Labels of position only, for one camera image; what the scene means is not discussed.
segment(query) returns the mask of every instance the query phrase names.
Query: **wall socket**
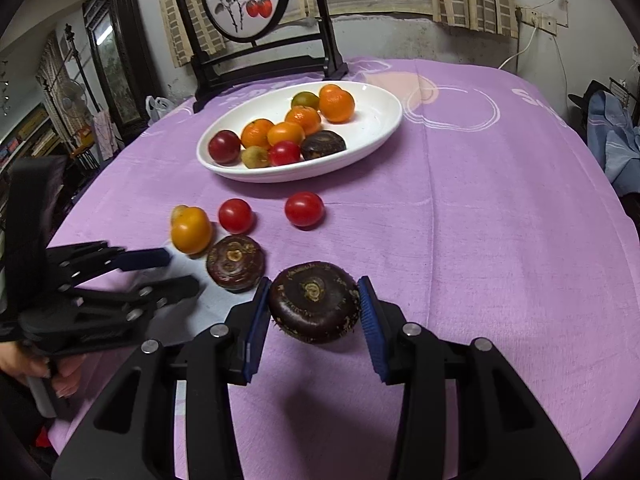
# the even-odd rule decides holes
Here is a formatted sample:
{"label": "wall socket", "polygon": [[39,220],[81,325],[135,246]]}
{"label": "wall socket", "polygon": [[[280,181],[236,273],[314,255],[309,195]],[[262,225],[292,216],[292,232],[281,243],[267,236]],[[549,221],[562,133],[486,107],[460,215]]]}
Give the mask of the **wall socket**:
{"label": "wall socket", "polygon": [[558,20],[536,9],[522,9],[522,23],[537,27],[553,36],[558,35]]}

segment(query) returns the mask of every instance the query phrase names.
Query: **dark wooden door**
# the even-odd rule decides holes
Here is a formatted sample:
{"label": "dark wooden door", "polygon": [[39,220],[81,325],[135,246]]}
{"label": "dark wooden door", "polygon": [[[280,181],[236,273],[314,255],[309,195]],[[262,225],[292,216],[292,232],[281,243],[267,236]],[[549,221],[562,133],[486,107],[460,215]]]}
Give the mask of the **dark wooden door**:
{"label": "dark wooden door", "polygon": [[138,0],[86,0],[82,12],[111,118],[129,144],[149,120],[146,96],[162,96]]}

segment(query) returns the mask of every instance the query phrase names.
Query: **round frame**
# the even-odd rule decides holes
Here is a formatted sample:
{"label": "round frame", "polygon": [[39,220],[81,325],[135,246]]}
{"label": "round frame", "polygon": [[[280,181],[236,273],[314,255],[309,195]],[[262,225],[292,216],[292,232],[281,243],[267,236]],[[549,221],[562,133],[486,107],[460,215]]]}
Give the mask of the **round frame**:
{"label": "round frame", "polygon": [[216,30],[220,34],[222,34],[222,36],[224,36],[228,40],[235,41],[236,43],[252,43],[269,34],[280,23],[280,20],[282,19],[285,11],[287,10],[287,5],[289,5],[289,0],[278,0],[278,4],[273,14],[271,15],[269,21],[265,25],[265,27],[263,27],[258,33],[247,38],[233,36],[227,30],[224,30],[216,21],[214,17],[214,13],[211,11],[211,9],[209,9],[209,4],[207,3],[207,0],[202,0],[202,5],[204,7],[204,11],[207,14],[207,17],[209,18],[209,21],[213,24]]}

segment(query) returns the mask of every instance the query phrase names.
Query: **human hand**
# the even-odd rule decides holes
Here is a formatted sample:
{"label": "human hand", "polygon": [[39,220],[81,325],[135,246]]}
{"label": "human hand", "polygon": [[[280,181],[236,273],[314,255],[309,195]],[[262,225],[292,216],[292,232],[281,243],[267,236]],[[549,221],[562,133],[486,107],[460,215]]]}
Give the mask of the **human hand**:
{"label": "human hand", "polygon": [[[51,385],[59,397],[69,397],[78,390],[85,357],[65,357],[58,362],[58,373],[51,379]],[[47,358],[32,354],[15,341],[0,343],[0,370],[23,384],[27,377],[50,378],[48,362]]]}

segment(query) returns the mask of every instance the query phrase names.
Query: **tablecloth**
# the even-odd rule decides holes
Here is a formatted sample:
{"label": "tablecloth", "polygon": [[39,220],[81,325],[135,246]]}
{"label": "tablecloth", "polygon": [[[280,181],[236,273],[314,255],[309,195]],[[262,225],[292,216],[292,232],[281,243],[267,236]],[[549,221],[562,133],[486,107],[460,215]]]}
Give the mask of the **tablecloth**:
{"label": "tablecloth", "polygon": [[[442,339],[492,339],[586,475],[640,397],[638,236],[602,170],[540,92],[509,73],[356,59],[348,77],[387,88],[404,107],[399,130],[364,160],[287,184],[210,173],[195,149],[216,118],[319,75],[244,86],[199,114],[186,102],[150,127],[96,179],[52,243],[161,246],[175,205],[215,218],[223,200],[242,197],[257,212],[252,237],[267,251],[271,278],[293,264],[333,262],[370,276],[380,298]],[[284,217],[286,197],[300,190],[326,204],[315,230]],[[97,285],[129,280],[111,273]],[[58,450],[127,352],[87,359],[78,417],[50,432]],[[245,478],[386,478],[401,395],[373,373],[359,326],[327,346],[271,330],[253,383],[230,391]],[[184,454],[177,459],[183,475]]]}

